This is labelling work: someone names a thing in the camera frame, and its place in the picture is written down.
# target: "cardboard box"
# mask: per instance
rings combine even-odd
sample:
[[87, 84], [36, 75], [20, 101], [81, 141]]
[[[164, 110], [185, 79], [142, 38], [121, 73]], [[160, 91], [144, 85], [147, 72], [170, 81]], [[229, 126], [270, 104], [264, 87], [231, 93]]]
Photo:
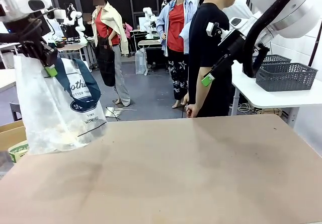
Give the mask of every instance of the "cardboard box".
[[0, 152], [9, 151], [14, 163], [28, 151], [29, 147], [26, 140], [26, 129], [22, 121], [0, 126]]

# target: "pink clothing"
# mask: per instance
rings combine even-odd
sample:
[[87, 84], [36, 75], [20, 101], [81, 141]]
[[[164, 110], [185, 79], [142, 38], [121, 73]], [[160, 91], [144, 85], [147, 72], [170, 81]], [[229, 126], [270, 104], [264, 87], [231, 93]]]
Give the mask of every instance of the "pink clothing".
[[126, 38], [130, 39], [130, 38], [131, 38], [130, 31], [132, 31], [132, 30], [133, 30], [133, 28], [132, 28], [130, 25], [128, 25], [127, 23], [125, 23], [125, 27], [126, 27], [126, 28], [124, 29], [125, 36], [126, 36]]

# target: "black basket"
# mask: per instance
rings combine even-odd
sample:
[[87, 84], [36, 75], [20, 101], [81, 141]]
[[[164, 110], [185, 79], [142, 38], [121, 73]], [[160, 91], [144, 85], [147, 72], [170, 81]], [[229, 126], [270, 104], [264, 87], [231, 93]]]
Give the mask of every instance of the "black basket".
[[316, 73], [301, 63], [266, 64], [258, 70], [256, 83], [267, 92], [310, 90]]
[[[253, 56], [252, 62], [255, 62], [257, 56]], [[280, 63], [290, 63], [291, 59], [282, 57], [277, 54], [267, 55], [263, 61], [263, 64], [280, 64]]]

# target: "person in pink shirt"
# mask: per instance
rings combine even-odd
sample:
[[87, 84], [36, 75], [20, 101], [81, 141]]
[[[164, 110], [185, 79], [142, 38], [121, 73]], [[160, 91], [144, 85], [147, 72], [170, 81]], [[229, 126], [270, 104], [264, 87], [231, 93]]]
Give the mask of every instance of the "person in pink shirt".
[[131, 57], [132, 54], [132, 50], [131, 50], [131, 31], [133, 30], [133, 28], [126, 23], [126, 21], [123, 19], [123, 29], [124, 29], [124, 32], [125, 32], [125, 36], [127, 38], [127, 42], [128, 42], [128, 45], [129, 45], [129, 54], [127, 55], [127, 57]]

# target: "person's hand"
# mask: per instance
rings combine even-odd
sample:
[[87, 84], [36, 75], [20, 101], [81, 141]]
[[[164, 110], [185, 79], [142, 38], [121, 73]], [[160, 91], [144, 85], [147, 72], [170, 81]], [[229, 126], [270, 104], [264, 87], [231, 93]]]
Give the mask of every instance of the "person's hand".
[[109, 39], [109, 45], [111, 47], [111, 49], [113, 48], [113, 44], [112, 44], [112, 40]]
[[195, 118], [195, 117], [197, 117], [199, 111], [200, 111], [200, 109], [197, 107], [197, 105], [190, 104], [186, 109], [187, 117], [188, 118]]
[[182, 101], [181, 105], [186, 106], [188, 104], [188, 102], [189, 102], [189, 93], [187, 93], [185, 95], [185, 97], [183, 98], [183, 101]]

